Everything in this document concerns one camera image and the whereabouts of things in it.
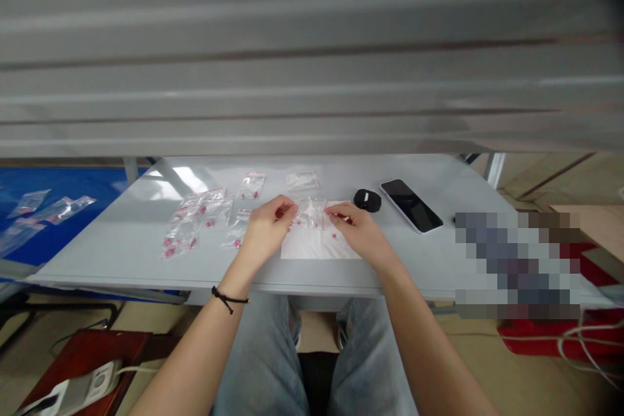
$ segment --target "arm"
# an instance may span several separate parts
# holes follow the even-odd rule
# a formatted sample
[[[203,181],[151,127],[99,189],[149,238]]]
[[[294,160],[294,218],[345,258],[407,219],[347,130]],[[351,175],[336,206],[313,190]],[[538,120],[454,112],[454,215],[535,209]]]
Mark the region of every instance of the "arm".
[[[328,213],[351,248],[379,275],[419,413],[422,416],[498,414],[370,214],[350,203],[329,207]]]
[[[253,210],[239,254],[219,285],[234,299],[247,297],[260,267],[280,248],[297,206],[283,195]],[[131,415],[207,415],[228,362],[244,305],[234,314],[212,297],[132,408]]]

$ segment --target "white paper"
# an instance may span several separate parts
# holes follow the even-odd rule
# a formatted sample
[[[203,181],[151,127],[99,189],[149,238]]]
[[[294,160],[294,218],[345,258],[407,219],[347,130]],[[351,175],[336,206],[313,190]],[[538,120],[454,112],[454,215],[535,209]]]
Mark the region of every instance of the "white paper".
[[[328,206],[341,203],[330,201]],[[345,236],[328,222],[324,230],[292,226],[281,245],[282,259],[359,259],[346,243]]]

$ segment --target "white cable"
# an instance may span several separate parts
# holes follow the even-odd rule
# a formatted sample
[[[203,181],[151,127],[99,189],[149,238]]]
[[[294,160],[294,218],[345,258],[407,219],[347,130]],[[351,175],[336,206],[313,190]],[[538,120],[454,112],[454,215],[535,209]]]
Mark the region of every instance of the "white cable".
[[[117,375],[121,374],[122,372],[152,372],[152,373],[156,373],[158,371],[159,371],[159,369],[152,369],[150,367],[128,366],[128,367],[124,367],[124,368],[118,370],[117,371]]]
[[[579,328],[582,328],[582,325],[583,325],[583,314],[584,314],[584,311],[581,311],[581,312],[580,312],[580,316],[578,317],[578,319],[579,319],[579,320],[578,320],[578,327],[579,327]],[[579,331],[578,331],[578,337],[579,337],[579,338],[583,338],[583,331],[582,331],[582,330],[579,330]],[[581,347],[583,348],[583,351],[585,351],[585,355],[586,355],[586,356],[590,359],[590,362],[593,364],[593,366],[594,366],[594,367],[595,367],[598,371],[600,371],[600,375],[601,375],[601,376],[602,376],[602,377],[603,377],[603,378],[604,378],[604,379],[605,379],[608,383],[610,383],[611,385],[613,385],[616,389],[620,390],[620,388],[616,385],[616,383],[615,383],[613,380],[611,380],[611,379],[609,378],[609,375],[607,375],[607,373],[606,373],[605,371],[603,371],[603,370],[602,370],[602,368],[598,365],[598,363],[594,360],[594,358],[593,358],[593,356],[590,354],[590,352],[589,352],[589,351],[587,351],[587,346],[585,346],[585,342],[584,342],[583,340],[581,340],[581,341],[580,341],[580,345],[581,345]]]
[[[568,364],[570,364],[572,367],[574,367],[575,369],[578,369],[580,371],[585,371],[585,372],[596,372],[598,374],[600,374],[601,376],[603,376],[604,378],[606,378],[609,383],[611,383],[616,389],[620,390],[620,388],[614,384],[611,379],[608,379],[608,377],[614,377],[614,378],[622,378],[620,375],[617,374],[610,374],[609,372],[605,372],[602,369],[600,369],[598,366],[596,366],[596,368],[593,367],[586,367],[586,366],[578,366],[576,364],[574,364],[572,361],[570,361],[567,356],[566,353],[564,352],[564,341],[565,341],[565,337],[573,335],[574,333],[578,333],[579,331],[584,331],[584,330],[613,330],[616,328],[621,327],[622,325],[624,325],[624,320],[619,321],[617,324],[615,325],[589,325],[589,326],[577,326],[576,328],[571,328],[570,330],[567,330],[563,336],[561,338],[559,338],[559,340],[557,340],[557,351],[559,351],[559,354],[561,355],[561,357],[563,358],[563,360],[565,362],[567,362]]]
[[[585,343],[599,343],[600,345],[609,345],[609,346],[622,346],[624,347],[624,343],[618,343],[617,341],[607,341],[596,338],[579,338],[579,337],[566,337],[566,336],[534,336],[534,337],[510,337],[506,335],[498,335],[494,333],[447,333],[448,336],[483,336],[483,337],[491,337],[491,338],[499,338],[503,341],[513,340],[513,341],[556,341],[556,340],[564,340],[564,341],[584,341]]]

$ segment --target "person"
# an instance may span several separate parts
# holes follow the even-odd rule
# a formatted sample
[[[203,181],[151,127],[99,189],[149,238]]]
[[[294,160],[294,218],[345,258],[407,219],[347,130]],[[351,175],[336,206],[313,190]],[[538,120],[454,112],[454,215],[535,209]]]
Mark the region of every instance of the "person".
[[[247,298],[296,211],[283,195],[253,210],[218,294]],[[338,314],[346,343],[336,362],[328,412],[497,414],[372,216],[351,203],[331,206],[328,214],[377,273],[385,296],[353,299]],[[227,307],[212,297],[131,415],[308,413],[294,341],[299,329],[286,296],[255,294],[249,304],[227,301]]]

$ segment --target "phone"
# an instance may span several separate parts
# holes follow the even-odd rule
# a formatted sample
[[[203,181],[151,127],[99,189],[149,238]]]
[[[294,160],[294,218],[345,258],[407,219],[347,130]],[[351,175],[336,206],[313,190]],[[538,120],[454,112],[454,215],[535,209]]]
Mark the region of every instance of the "phone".
[[[401,179],[384,182],[380,186],[390,203],[418,232],[424,234],[444,224]]]

